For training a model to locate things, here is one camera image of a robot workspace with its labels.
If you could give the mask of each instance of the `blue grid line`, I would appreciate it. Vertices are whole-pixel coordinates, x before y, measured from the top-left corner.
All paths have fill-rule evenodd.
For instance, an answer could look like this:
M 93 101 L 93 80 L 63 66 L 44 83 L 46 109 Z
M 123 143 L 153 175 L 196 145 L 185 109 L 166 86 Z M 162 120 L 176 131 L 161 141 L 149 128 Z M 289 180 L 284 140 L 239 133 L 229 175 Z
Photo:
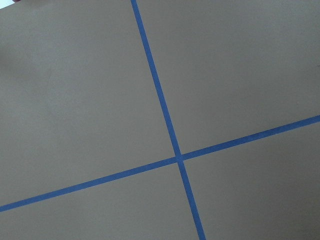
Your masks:
M 192 217 L 193 217 L 193 220 L 194 220 L 195 228 L 196 228 L 196 231 L 198 233 L 199 239 L 200 240 L 206 240 L 205 232 L 204 232 L 204 229 L 202 227 L 201 219 L 200 219 L 199 212 L 198 212 L 198 209 L 197 209 L 195 197 L 194 197 L 194 194 L 192 192 L 192 188 L 191 188 L 190 181 L 189 181 L 189 178 L 188 178 L 188 174 L 187 174 L 187 171 L 186 171 L 186 167 L 185 167 L 185 164 L 184 164 L 184 159 L 183 159 L 183 157 L 181 155 L 181 151 L 180 151 L 180 147 L 179 147 L 178 140 L 177 140 L 177 137 L 176 137 L 175 129 L 174 129 L 174 126 L 172 124 L 171 117 L 170 117 L 170 114 L 169 114 L 169 110 L 168 110 L 168 107 L 167 107 L 166 99 L 165 99 L 164 93 L 162 91 L 162 87 L 161 87 L 161 84 L 160 84 L 160 80 L 159 80 L 159 76 L 158 76 L 158 73 L 157 73 L 156 65 L 155 65 L 154 59 L 152 57 L 152 53 L 151 53 L 151 49 L 150 49 L 150 46 L 149 46 L 147 34 L 146 34 L 146 31 L 145 31 L 145 28 L 144 28 L 144 24 L 143 24 L 141 15 L 140 15 L 140 11 L 139 11 L 139 8 L 138 8 L 137 1 L 136 0 L 131 0 L 131 5 L 132 5 L 132 9 L 133 9 L 133 12 L 134 12 L 135 20 L 136 20 L 136 23 L 137 23 L 137 26 L 138 26 L 138 29 L 139 29 L 139 33 L 140 33 L 140 36 L 141 36 L 141 40 L 142 40 L 143 48 L 144 48 L 144 51 L 145 51 L 145 55 L 146 55 L 146 58 L 147 58 L 147 61 L 148 61 L 148 64 L 149 64 L 150 71 L 151 71 L 151 75 L 152 75 L 152 79 L 153 79 L 154 86 L 155 86 L 155 89 L 156 89 L 156 93 L 157 93 L 158 99 L 160 101 L 162 113 L 163 113 L 163 116 L 164 116 L 164 120 L 165 120 L 165 124 L 166 124 L 167 130 L 168 130 L 169 136 L 170 136 L 170 140 L 171 140 L 171 144 L 172 144 L 172 147 L 173 147 L 173 151 L 174 151 L 174 154 L 175 154 L 175 157 L 176 157 L 176 160 L 177 160 L 177 164 L 178 164 L 180 175 L 181 175 L 181 178 L 182 178 L 184 190 L 186 192 L 186 196 L 187 196 L 187 199 L 188 199 L 188 202 L 189 202 L 189 206 L 190 206 L 190 209 L 191 209 L 191 213 L 192 213 Z
M 262 132 L 255 133 L 255 134 L 252 134 L 252 135 L 249 135 L 249 136 L 240 137 L 240 138 L 237 138 L 237 139 L 234 139 L 234 140 L 231 140 L 231 141 L 227 141 L 227 142 L 224 142 L 224 143 L 221 143 L 221 144 L 217 144 L 217 145 L 209 146 L 209 147 L 206 147 L 206 148 L 203 148 L 203 149 L 200 149 L 200 150 L 192 151 L 192 152 L 183 154 L 182 157 L 185 160 L 196 158 L 196 157 L 199 157 L 199 156 L 202 156 L 202 155 L 206 155 L 206 154 L 210 154 L 210 153 L 213 153 L 213 152 L 221 151 L 221 150 L 224 150 L 224 149 L 227 149 L 227 148 L 235 147 L 237 145 L 241 145 L 241 144 L 245 144 L 245 143 L 248 143 L 248 142 L 256 141 L 256 140 L 259 140 L 259 139 L 262 139 L 262 138 L 270 137 L 270 136 L 275 135 L 275 134 L 281 134 L 281 133 L 284 133 L 284 132 L 287 132 L 287 131 L 291 131 L 291 130 L 294 130 L 294 129 L 298 129 L 298 128 L 305 127 L 307 125 L 312 125 L 312 124 L 319 123 L 319 122 L 320 122 L 320 115 L 317 115 L 317 116 L 310 117 L 310 118 L 307 118 L 307 119 L 304 119 L 304 120 L 300 120 L 300 121 L 289 123 L 289 124 L 286 124 L 286 125 L 283 125 L 283 126 L 272 128 L 270 130 L 262 131 Z M 161 168 L 161 167 L 164 167 L 164 166 L 167 166 L 167 165 L 171 165 L 171 164 L 174 164 L 174 163 L 177 163 L 177 160 L 176 160 L 175 157 L 171 157 L 171 158 L 164 159 L 164 160 L 161 160 L 161 161 L 156 161 L 156 162 L 149 163 L 149 164 L 146 164 L 146 165 L 143 165 L 143 166 L 139 166 L 139 167 L 132 168 L 132 169 L 125 170 L 125 171 L 121 171 L 121 172 L 118 172 L 118 173 L 115 173 L 115 174 L 104 176 L 104 177 L 101 177 L 101 178 L 98 178 L 98 179 L 94 179 L 94 180 L 87 181 L 87 182 L 84 182 L 84 183 L 80 183 L 80 184 L 77 184 L 77 185 L 73 185 L 73 186 L 69 186 L 69 187 L 66 187 L 66 188 L 62 188 L 62 189 L 59 189 L 59 190 L 56 190 L 56 191 L 48 192 L 48 193 L 37 195 L 37 196 L 34 196 L 34 197 L 30 197 L 30 198 L 27 198 L 27 199 L 24 199 L 24 200 L 20 200 L 20 201 L 16 201 L 16 202 L 13 202 L 13 203 L 6 204 L 6 205 L 2 205 L 2 206 L 0 206 L 0 212 L 4 212 L 4 211 L 11 210 L 11 209 L 19 208 L 19 207 L 22 207 L 22 206 L 25 206 L 25 205 L 37 203 L 37 202 L 44 201 L 44 200 L 47 200 L 47 199 L 55 198 L 55 197 L 58 197 L 58 196 L 61 196 L 61 195 L 69 194 L 69 193 L 76 192 L 76 191 L 79 191 L 79 190 L 83 190 L 83 189 L 86 189 L 86 188 L 98 186 L 98 185 L 101 185 L 101 184 L 104 184 L 104 183 L 107 183 L 107 182 L 111 182 L 111 181 L 114 181 L 114 180 L 126 178 L 126 177 L 129 177 L 129 176 L 132 176 L 132 175 L 140 174 L 140 173 L 143 173 L 143 172 L 147 172 L 149 170 Z

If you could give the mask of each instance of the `gray surface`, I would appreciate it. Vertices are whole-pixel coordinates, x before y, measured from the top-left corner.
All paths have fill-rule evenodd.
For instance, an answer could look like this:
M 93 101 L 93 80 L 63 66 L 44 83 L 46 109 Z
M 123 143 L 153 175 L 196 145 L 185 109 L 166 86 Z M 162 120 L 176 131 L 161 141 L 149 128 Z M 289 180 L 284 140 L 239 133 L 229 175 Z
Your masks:
M 0 214 L 3 240 L 195 240 L 177 165 Z
M 0 12 L 0 205 L 174 155 L 129 1 Z
M 320 113 L 320 1 L 138 3 L 183 153 Z
M 185 161 L 207 239 L 318 240 L 320 124 Z

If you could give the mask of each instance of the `blue tape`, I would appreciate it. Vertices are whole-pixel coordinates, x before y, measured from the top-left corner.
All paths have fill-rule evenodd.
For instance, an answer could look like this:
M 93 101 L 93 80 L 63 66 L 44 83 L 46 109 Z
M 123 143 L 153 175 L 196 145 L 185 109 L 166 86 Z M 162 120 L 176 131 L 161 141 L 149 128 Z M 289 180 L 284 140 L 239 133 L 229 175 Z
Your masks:
M 86 181 L 86 182 L 83 182 L 83 183 L 80 183 L 80 184 L 77 184 L 77 185 L 74 185 L 74 186 L 68 186 L 68 187 L 65 187 L 65 188 L 62 188 L 62 189 L 59 189 L 59 190 L 56 190 L 56 191 L 51 191 L 51 192 L 48 192 L 48 193 L 45 193 L 45 194 L 41 194 L 41 195 L 30 197 L 30 198 L 27 198 L 27 199 L 24 199 L 24 200 L 21 200 L 21 201 L 16 201 L 16 202 L 13 202 L 13 203 L 9 203 L 7 205 L 0 206 L 0 212 L 4 212 L 4 211 L 11 210 L 11 209 L 19 208 L 19 207 L 22 207 L 22 206 L 25 206 L 25 205 L 29 205 L 29 204 L 33 204 L 33 203 L 36 203 L 36 202 L 40 202 L 40 201 L 43 201 L 43 200 L 52 199 L 52 198 L 55 198 L 55 197 L 58 197 L 58 196 L 61 196 L 61 195 L 65 195 L 65 194 L 76 192 L 76 191 L 79 191 L 79 190 L 82 190 L 82 189 L 87 189 L 87 188 L 90 188 L 90 187 L 93 187 L 93 186 L 105 184 L 107 182 L 111 182 L 111 181 L 114 181 L 114 180 L 123 179 L 125 177 L 129 177 L 129 176 L 132 176 L 132 175 L 140 174 L 140 173 L 152 170 L 152 169 L 157 169 L 157 168 L 160 168 L 160 167 L 164 167 L 164 166 L 167 166 L 167 165 L 170 165 L 170 164 L 174 164 L 176 162 L 177 162 L 176 158 L 175 157 L 171 157 L 171 158 L 164 159 L 164 160 L 157 161 L 157 162 L 153 162 L 153 163 L 150 163 L 150 164 L 147 164 L 147 165 L 143 165 L 143 166 L 139 166 L 139 167 L 136 167 L 136 168 L 132 168 L 132 169 L 129 169 L 129 170 L 126 170 L 126 171 L 118 172 L 118 173 L 115 173 L 115 174 L 112 174 L 112 175 L 109 175 L 109 176 L 104 176 L 104 177 L 101 177 L 101 178 L 98 178 L 98 179 L 94 179 L 94 180 L 91 180 L 91 181 Z
M 300 121 L 296 121 L 293 123 L 289 123 L 283 126 L 278 126 L 266 131 L 262 131 L 262 132 L 258 132 L 249 136 L 244 136 L 244 137 L 240 137 L 231 141 L 226 141 L 217 145 L 213 145 L 213 146 L 209 146 L 209 147 L 205 147 L 203 149 L 199 149 L 196 151 L 192 151 L 186 154 L 183 154 L 183 159 L 188 160 L 188 159 L 193 159 L 205 154 L 210 154 L 213 152 L 217 152 L 223 149 L 228 149 L 237 145 L 241 145 L 241 144 L 245 144 L 245 143 L 249 143 L 255 140 L 259 140 L 259 139 L 263 139 L 272 135 L 276 135 L 276 134 L 281 134 L 293 129 L 297 129 L 297 128 L 301 128 L 310 124 L 315 124 L 320 122 L 320 115 L 317 116 L 313 116 L 304 120 L 300 120 Z
M 163 116 L 164 116 L 166 127 L 168 129 L 168 133 L 169 133 L 169 136 L 170 136 L 170 140 L 171 140 L 171 144 L 172 144 L 172 147 L 173 147 L 173 151 L 174 151 L 174 154 L 175 154 L 176 159 L 177 159 L 180 175 L 181 175 L 183 186 L 184 186 L 184 189 L 185 189 L 185 192 L 186 192 L 186 196 L 187 196 L 187 199 L 188 199 L 188 202 L 189 202 L 189 205 L 190 205 L 190 209 L 191 209 L 191 213 L 192 213 L 192 216 L 193 216 L 194 224 L 195 224 L 199 239 L 200 240 L 205 240 L 206 239 L 205 232 L 204 232 L 204 229 L 203 229 L 202 224 L 201 224 L 201 220 L 200 220 L 199 212 L 198 212 L 198 209 L 197 209 L 196 201 L 195 201 L 195 198 L 194 198 L 194 195 L 193 195 L 193 192 L 192 192 L 192 189 L 191 189 L 191 185 L 190 185 L 190 182 L 189 182 L 188 174 L 187 174 L 187 171 L 186 171 L 186 168 L 185 168 L 184 159 L 182 158 L 182 155 L 181 155 L 181 151 L 180 151 L 180 148 L 179 148 L 177 136 L 176 136 L 175 129 L 174 129 L 174 126 L 173 126 L 172 121 L 171 121 L 171 117 L 170 117 L 170 114 L 169 114 L 169 110 L 168 110 L 168 107 L 167 107 L 165 96 L 164 96 L 164 93 L 162 91 L 162 87 L 161 87 L 160 80 L 159 80 L 159 77 L 158 77 L 156 65 L 155 65 L 154 59 L 152 57 L 152 53 L 151 53 L 151 49 L 150 49 L 150 46 L 149 46 L 147 34 L 146 34 L 146 31 L 145 31 L 145 28 L 144 28 L 144 24 L 142 22 L 142 18 L 141 18 L 140 12 L 139 12 L 137 1 L 136 0 L 131 0 L 131 4 L 132 4 L 135 20 L 136 20 L 136 23 L 138 25 L 138 29 L 139 29 L 139 32 L 140 32 L 140 36 L 141 36 L 142 44 L 143 44 L 143 47 L 144 47 L 145 55 L 146 55 L 146 58 L 147 58 L 147 61 L 148 61 L 148 64 L 149 64 L 150 71 L 151 71 L 151 75 L 152 75 L 152 79 L 153 79 L 154 86 L 155 86 L 155 89 L 156 89 L 156 93 L 157 93 L 159 101 L 160 101 L 162 113 L 163 113 Z

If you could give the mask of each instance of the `blue line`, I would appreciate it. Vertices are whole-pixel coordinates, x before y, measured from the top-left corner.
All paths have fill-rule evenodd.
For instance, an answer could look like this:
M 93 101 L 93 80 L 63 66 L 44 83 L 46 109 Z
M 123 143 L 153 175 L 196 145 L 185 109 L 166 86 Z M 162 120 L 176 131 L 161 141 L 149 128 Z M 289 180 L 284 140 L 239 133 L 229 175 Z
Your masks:
M 37 203 L 37 202 L 40 202 L 43 200 L 52 199 L 52 198 L 55 198 L 55 197 L 58 197 L 61 195 L 65 195 L 65 194 L 76 192 L 76 191 L 79 191 L 82 189 L 87 189 L 87 188 L 90 188 L 93 186 L 105 184 L 107 182 L 111 182 L 114 180 L 123 179 L 128 176 L 140 174 L 140 173 L 152 170 L 152 169 L 157 169 L 157 168 L 164 167 L 164 166 L 167 166 L 170 164 L 174 164 L 176 162 L 177 162 L 176 158 L 171 157 L 171 158 L 164 159 L 164 160 L 157 161 L 157 162 L 153 162 L 153 163 L 150 163 L 147 165 L 132 168 L 132 169 L 129 169 L 126 171 L 118 172 L 118 173 L 115 173 L 115 174 L 112 174 L 109 176 L 104 176 L 104 177 L 94 179 L 91 181 L 86 181 L 86 182 L 83 182 L 83 183 L 80 183 L 80 184 L 77 184 L 74 186 L 68 186 L 68 187 L 65 187 L 65 188 L 62 188 L 59 190 L 51 191 L 51 192 L 48 192 L 45 194 L 41 194 L 41 195 L 30 197 L 30 198 L 27 198 L 27 199 L 24 199 L 21 201 L 16 201 L 13 203 L 9 203 L 7 205 L 0 206 L 0 212 L 4 212 L 4 211 L 11 210 L 11 209 L 19 208 L 19 207 L 22 207 L 25 205 Z
M 188 160 L 188 159 L 193 159 L 205 154 L 210 154 L 213 152 L 217 152 L 223 149 L 228 149 L 237 145 L 241 145 L 241 144 L 245 144 L 245 143 L 249 143 L 255 140 L 259 140 L 259 139 L 263 139 L 272 135 L 276 135 L 276 134 L 281 134 L 293 129 L 297 129 L 297 128 L 301 128 L 307 125 L 311 125 L 311 124 L 315 124 L 320 122 L 320 115 L 317 116 L 313 116 L 304 120 L 300 120 L 300 121 L 296 121 L 293 123 L 289 123 L 283 126 L 278 126 L 266 131 L 262 131 L 262 132 L 258 132 L 249 136 L 244 136 L 244 137 L 240 137 L 231 141 L 226 141 L 217 145 L 213 145 L 213 146 L 209 146 L 209 147 L 205 147 L 203 149 L 199 149 L 196 151 L 192 151 L 186 154 L 183 154 L 183 159 L 184 160 Z
M 183 157 L 181 155 L 181 151 L 180 151 L 180 148 L 179 148 L 177 136 L 176 136 L 175 129 L 174 129 L 174 126 L 173 126 L 172 121 L 171 121 L 171 117 L 170 117 L 170 114 L 169 114 L 169 110 L 168 110 L 168 107 L 167 107 L 165 96 L 164 96 L 164 93 L 162 91 L 162 87 L 161 87 L 161 84 L 160 84 L 160 80 L 159 80 L 159 76 L 158 76 L 158 73 L 157 73 L 156 65 L 155 65 L 154 59 L 152 57 L 152 53 L 151 53 L 151 49 L 150 49 L 150 46 L 149 46 L 147 34 L 146 34 L 146 31 L 145 31 L 145 28 L 144 28 L 144 24 L 143 24 L 143 21 L 142 21 L 140 12 L 139 12 L 137 1 L 136 0 L 131 0 L 131 4 L 132 4 L 132 8 L 133 8 L 135 19 L 136 19 L 136 23 L 138 25 L 138 29 L 139 29 L 139 32 L 140 32 L 140 36 L 141 36 L 142 44 L 143 44 L 143 47 L 144 47 L 145 55 L 146 55 L 146 58 L 147 58 L 147 61 L 148 61 L 149 67 L 150 67 L 150 71 L 151 71 L 152 79 L 153 79 L 154 86 L 155 86 L 155 89 L 156 89 L 156 93 L 157 93 L 159 101 L 160 101 L 160 105 L 161 105 L 162 113 L 163 113 L 163 116 L 164 116 L 165 124 L 166 124 L 166 127 L 168 129 L 168 133 L 169 133 L 169 136 L 170 136 L 170 139 L 171 139 L 171 144 L 172 144 L 172 147 L 173 147 L 174 154 L 176 156 L 176 161 L 177 161 L 177 164 L 178 164 L 178 167 L 179 167 L 179 171 L 180 171 L 180 175 L 181 175 L 181 178 L 182 178 L 183 186 L 184 186 L 184 189 L 185 189 L 185 192 L 186 192 L 186 196 L 187 196 L 187 199 L 188 199 L 188 202 L 189 202 L 189 205 L 190 205 L 190 209 L 191 209 L 191 213 L 192 213 L 192 216 L 193 216 L 194 224 L 195 224 L 199 239 L 200 240 L 206 240 L 205 232 L 204 232 L 204 229 L 203 229 L 202 224 L 201 224 L 201 220 L 200 220 L 199 212 L 198 212 L 198 209 L 197 209 L 196 201 L 195 201 L 195 198 L 194 198 L 194 195 L 193 195 L 193 192 L 192 192 L 192 189 L 191 189 L 191 185 L 190 185 L 190 182 L 189 182 L 188 174 L 187 174 L 187 171 L 186 171 L 186 168 L 185 168 L 184 159 L 183 159 Z

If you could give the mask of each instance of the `gray floor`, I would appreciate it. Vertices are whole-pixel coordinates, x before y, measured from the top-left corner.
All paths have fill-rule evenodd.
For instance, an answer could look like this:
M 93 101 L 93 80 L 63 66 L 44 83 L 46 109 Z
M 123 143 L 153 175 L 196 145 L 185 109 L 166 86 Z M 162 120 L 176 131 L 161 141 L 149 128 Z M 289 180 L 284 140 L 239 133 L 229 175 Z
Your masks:
M 182 153 L 320 114 L 320 3 L 138 0 Z M 0 206 L 174 157 L 129 0 L 0 9 Z M 320 239 L 320 124 L 185 161 L 206 239 Z M 0 212 L 0 239 L 199 239 L 177 164 Z

